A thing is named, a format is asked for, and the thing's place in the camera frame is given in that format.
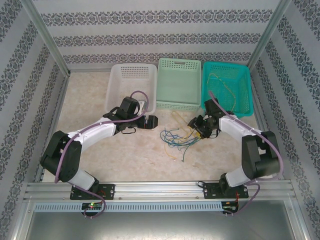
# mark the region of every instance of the beige floor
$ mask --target beige floor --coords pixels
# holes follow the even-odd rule
[[[96,122],[105,114],[104,104],[110,73],[72,73],[57,130],[65,133]],[[180,112],[188,122],[193,112]],[[184,162],[183,151],[167,147],[160,132],[179,127],[171,111],[157,109],[159,125],[153,130],[138,129],[135,134],[121,133],[88,148],[81,155],[80,167],[101,182],[218,180],[241,163],[241,144],[225,133],[216,139],[203,139],[191,146]],[[254,116],[242,118],[256,128]],[[44,182],[53,182],[46,172]]]

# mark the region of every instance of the black mounting bracket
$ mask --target black mounting bracket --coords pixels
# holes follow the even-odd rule
[[[99,184],[96,194],[103,197],[104,200],[113,200],[115,196],[114,184]],[[76,187],[71,188],[71,200],[99,200],[100,198],[79,190]]]
[[[198,182],[198,186],[203,189],[204,199],[239,199],[249,198],[248,189],[244,185],[231,187],[228,191],[222,192],[218,182]]]

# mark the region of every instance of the enclosure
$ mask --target enclosure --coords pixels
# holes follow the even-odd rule
[[[319,0],[0,6],[0,239],[320,239]],[[196,117],[190,106],[200,95],[184,96],[191,105],[174,110],[179,120],[158,99],[156,128],[107,137],[81,155],[83,170],[115,184],[106,213],[84,219],[88,201],[70,200],[71,186],[55,184],[40,159],[56,131],[80,130],[108,112],[114,65],[159,70],[163,58],[200,61],[197,75],[205,62],[248,66],[254,114],[241,120],[275,133],[283,176],[261,182],[243,213],[223,216],[221,199],[205,199],[197,183],[235,170],[241,144],[221,132],[187,152],[166,148],[161,132]],[[160,94],[176,97],[168,89]],[[248,186],[249,197],[256,190]]]

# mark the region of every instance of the wire bundle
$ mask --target wire bundle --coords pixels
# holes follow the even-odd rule
[[[186,154],[186,151],[188,150],[188,148],[192,145],[194,145],[196,142],[198,142],[199,140],[201,140],[200,137],[197,137],[197,136],[193,136],[193,133],[194,131],[191,131],[190,133],[188,133],[185,137],[181,137],[179,136],[178,134],[174,134],[173,132],[174,131],[178,131],[179,128],[177,129],[172,129],[172,130],[166,130],[166,128],[164,128],[164,130],[162,132],[160,132],[160,138],[162,141],[164,141],[166,144],[164,145],[164,150],[165,150],[165,153],[173,158],[173,159],[176,159],[176,157],[174,156],[171,156],[167,153],[167,150],[166,150],[166,145],[168,144],[168,146],[170,148],[174,148],[174,147],[177,147],[177,149],[179,151],[181,151],[182,149],[185,149],[184,150],[184,153],[183,153],[183,157],[182,157],[182,162],[185,161],[185,154]]]

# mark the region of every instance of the aluminum frame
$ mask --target aluminum frame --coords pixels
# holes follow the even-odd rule
[[[235,199],[205,199],[203,189],[197,181],[179,182],[102,182],[115,184],[112,203],[150,203],[150,202],[221,202]],[[281,200],[284,202],[287,216],[296,240],[310,240],[306,223],[297,201],[296,193],[290,180],[259,182],[261,189],[254,201]],[[68,183],[34,182],[28,183],[23,202],[11,240],[25,240],[37,203],[88,203],[90,200],[70,200],[71,185]],[[256,186],[248,186],[248,201],[257,190]]]

